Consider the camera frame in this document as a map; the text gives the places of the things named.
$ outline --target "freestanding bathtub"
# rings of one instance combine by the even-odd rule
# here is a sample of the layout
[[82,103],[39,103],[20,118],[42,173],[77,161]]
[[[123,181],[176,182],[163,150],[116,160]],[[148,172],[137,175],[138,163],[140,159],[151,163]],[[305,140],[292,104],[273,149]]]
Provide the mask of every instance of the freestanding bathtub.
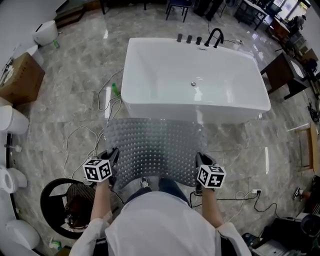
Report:
[[131,38],[122,100],[132,118],[237,124],[270,110],[253,57],[168,38]]

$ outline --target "power outlet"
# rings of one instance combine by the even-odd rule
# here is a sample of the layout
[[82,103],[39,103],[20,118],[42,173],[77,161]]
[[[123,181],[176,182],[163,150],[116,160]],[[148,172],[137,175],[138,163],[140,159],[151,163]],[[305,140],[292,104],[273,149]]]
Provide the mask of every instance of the power outlet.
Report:
[[252,189],[251,191],[252,194],[258,194],[259,192],[262,192],[261,189]]

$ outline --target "bathtub faucet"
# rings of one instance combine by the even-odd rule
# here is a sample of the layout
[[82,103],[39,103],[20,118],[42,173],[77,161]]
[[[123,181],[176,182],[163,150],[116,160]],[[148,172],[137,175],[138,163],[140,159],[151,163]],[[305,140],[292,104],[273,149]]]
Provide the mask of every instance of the bathtub faucet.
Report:
[[205,45],[206,47],[209,46],[210,40],[211,40],[211,38],[214,36],[214,33],[215,33],[216,31],[219,31],[219,32],[220,32],[220,36],[219,36],[218,39],[216,40],[215,45],[214,45],[213,47],[214,47],[214,48],[217,48],[219,42],[221,42],[221,44],[224,43],[224,34],[222,33],[222,31],[221,31],[220,28],[215,28],[214,30],[212,30],[212,32],[211,32],[208,40],[204,43],[204,45]]

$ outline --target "perforated plastic panel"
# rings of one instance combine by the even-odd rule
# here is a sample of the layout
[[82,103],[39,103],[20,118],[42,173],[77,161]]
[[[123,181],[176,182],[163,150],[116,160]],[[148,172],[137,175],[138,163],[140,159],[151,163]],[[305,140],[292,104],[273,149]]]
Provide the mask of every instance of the perforated plastic panel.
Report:
[[207,136],[201,124],[146,118],[110,120],[104,129],[109,152],[119,148],[115,189],[140,177],[159,176],[194,187],[196,154]]

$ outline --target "marble floor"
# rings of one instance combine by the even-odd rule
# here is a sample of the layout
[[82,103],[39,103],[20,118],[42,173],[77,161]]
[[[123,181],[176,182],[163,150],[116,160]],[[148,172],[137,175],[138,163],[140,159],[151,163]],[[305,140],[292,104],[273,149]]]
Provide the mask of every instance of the marble floor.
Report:
[[[13,144],[22,146],[21,153],[12,152],[12,165],[22,171],[28,180],[28,187],[14,194],[19,216],[26,220],[40,234],[42,241],[37,249],[44,255],[53,255],[48,247],[51,237],[62,241],[62,245],[73,244],[55,233],[46,223],[40,209],[42,189],[50,181],[63,177],[66,159],[66,139],[77,127],[83,125],[99,133],[106,124],[104,112],[98,111],[98,91],[109,77],[124,66],[128,41],[134,37],[176,38],[182,33],[184,38],[193,35],[204,40],[208,35],[208,23],[190,11],[185,23],[181,10],[175,8],[165,20],[164,5],[148,4],[110,9],[105,15],[101,10],[87,12],[80,22],[60,29],[60,48],[52,45],[41,49],[45,59],[45,76],[35,102],[18,106],[30,120],[27,134],[13,137]],[[279,52],[279,45],[271,40],[264,29],[254,31],[252,27],[238,23],[231,11],[218,15],[210,23],[210,29],[220,28],[227,40],[241,40],[241,45],[226,41],[223,46],[253,56],[260,70],[270,63]],[[115,76],[112,83],[121,87],[122,74]],[[303,203],[293,202],[292,193],[296,186],[303,188],[311,183],[312,171],[298,172],[301,162],[300,142],[305,156],[304,135],[298,136],[295,127],[311,121],[307,110],[308,88],[284,101],[287,88],[270,95],[271,110],[262,117],[239,125],[206,124],[208,146],[206,151],[215,157],[227,171],[226,182],[218,190],[218,198],[234,198],[236,192],[245,193],[261,189],[257,208],[264,210],[271,203],[277,203],[280,217],[294,217],[302,209]],[[106,92],[101,94],[102,106]],[[128,117],[124,105],[115,118]],[[79,129],[69,139],[69,159],[66,175],[71,175],[87,153],[95,145],[95,137],[85,129]],[[104,142],[98,151],[104,149]],[[75,178],[82,180],[80,169]],[[189,196],[193,188],[181,186]],[[120,196],[125,200],[138,189],[132,182]],[[199,204],[201,198],[192,198]],[[241,207],[241,201],[219,201],[224,219],[227,221]],[[121,206],[112,198],[113,205]],[[263,227],[275,218],[275,207],[259,213],[254,210],[254,200],[245,201],[242,211],[232,220],[238,231],[259,235]]]

